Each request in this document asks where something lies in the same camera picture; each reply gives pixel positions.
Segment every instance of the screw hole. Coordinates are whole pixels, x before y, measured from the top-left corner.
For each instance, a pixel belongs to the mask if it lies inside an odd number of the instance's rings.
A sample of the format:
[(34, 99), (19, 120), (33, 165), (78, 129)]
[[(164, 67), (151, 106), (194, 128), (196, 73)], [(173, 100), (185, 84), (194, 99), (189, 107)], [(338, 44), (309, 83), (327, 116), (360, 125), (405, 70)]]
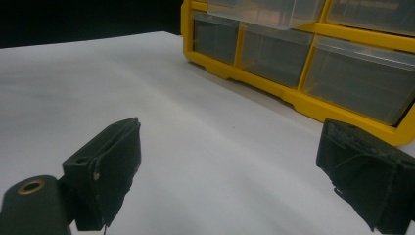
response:
[(76, 160), (76, 163), (77, 163), (77, 164), (84, 164), (84, 163), (86, 163), (87, 161), (88, 161), (88, 158), (86, 158), (86, 157), (82, 157), (82, 158), (80, 158), (80, 159)]
[(27, 195), (27, 194), (32, 194), (36, 191), (39, 191), (40, 189), (42, 189), (45, 186), (45, 181), (43, 180), (32, 180), (30, 182), (27, 182), (26, 184), (24, 184), (19, 190), (18, 193), (20, 195)]

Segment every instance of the plastic drawer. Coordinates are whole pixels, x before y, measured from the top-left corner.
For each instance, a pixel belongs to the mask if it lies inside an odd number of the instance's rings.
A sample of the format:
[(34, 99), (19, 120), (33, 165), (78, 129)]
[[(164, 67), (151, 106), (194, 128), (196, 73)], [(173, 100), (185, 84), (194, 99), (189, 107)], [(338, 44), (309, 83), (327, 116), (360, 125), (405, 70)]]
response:
[(333, 0), (327, 21), (397, 34), (415, 35), (413, 0)]
[(289, 29), (315, 22), (322, 6), (321, 0), (208, 0), (212, 15)]
[(303, 91), (395, 125), (415, 98), (415, 55), (318, 36)]
[(282, 85), (296, 88), (307, 59), (312, 33), (244, 25), (240, 67)]
[(194, 13), (194, 19), (195, 51), (233, 64), (239, 23), (199, 12)]

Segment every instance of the white table surface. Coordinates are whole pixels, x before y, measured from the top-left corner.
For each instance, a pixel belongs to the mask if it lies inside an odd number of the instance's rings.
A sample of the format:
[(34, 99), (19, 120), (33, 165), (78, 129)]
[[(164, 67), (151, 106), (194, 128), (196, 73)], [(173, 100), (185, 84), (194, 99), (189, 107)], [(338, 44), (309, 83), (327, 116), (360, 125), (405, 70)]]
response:
[(181, 41), (0, 50), (1, 199), (28, 177), (61, 177), (107, 125), (138, 117), (142, 165), (109, 235), (373, 234), (315, 166), (322, 123), (188, 63)]

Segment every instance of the yellow plastic frame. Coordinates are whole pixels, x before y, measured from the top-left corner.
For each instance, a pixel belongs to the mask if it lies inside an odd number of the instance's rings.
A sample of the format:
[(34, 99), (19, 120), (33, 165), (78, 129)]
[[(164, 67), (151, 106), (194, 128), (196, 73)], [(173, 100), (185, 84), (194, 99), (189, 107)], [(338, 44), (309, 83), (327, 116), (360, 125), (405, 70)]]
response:
[[(331, 2), (331, 0), (326, 0), (321, 18), (317, 23), (310, 23), (300, 26), (297, 29), (372, 46), (415, 53), (415, 38), (328, 24), (325, 19)], [(181, 8), (181, 33), (183, 35), (183, 52), (189, 61), (205, 67), (207, 71), (221, 78), (239, 80), (280, 97), (282, 100), (292, 104), (299, 113), (319, 121), (324, 121), (326, 118), (345, 121), (359, 126), (395, 146), (408, 144), (415, 138), (415, 104), (412, 105), (399, 125), (393, 127), (302, 93), (301, 90), (313, 55), (313, 48), (310, 50), (302, 71), (300, 84), (298, 88), (295, 89), (239, 69), (239, 58), (241, 55), (242, 40), (244, 38), (244, 31), (242, 29), (240, 29), (238, 35), (234, 65), (227, 65), (201, 53), (195, 52), (193, 41), (194, 20), (192, 12), (206, 12), (207, 10), (208, 4), (206, 1), (184, 0), (183, 2)]]

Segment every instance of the black background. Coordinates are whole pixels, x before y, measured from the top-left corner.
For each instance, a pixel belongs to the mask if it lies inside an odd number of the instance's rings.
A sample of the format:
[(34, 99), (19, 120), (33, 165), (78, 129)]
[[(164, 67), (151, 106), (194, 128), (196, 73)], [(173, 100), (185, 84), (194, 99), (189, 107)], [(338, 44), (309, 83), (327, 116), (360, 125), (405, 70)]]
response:
[(182, 0), (0, 0), (0, 48), (180, 33)]

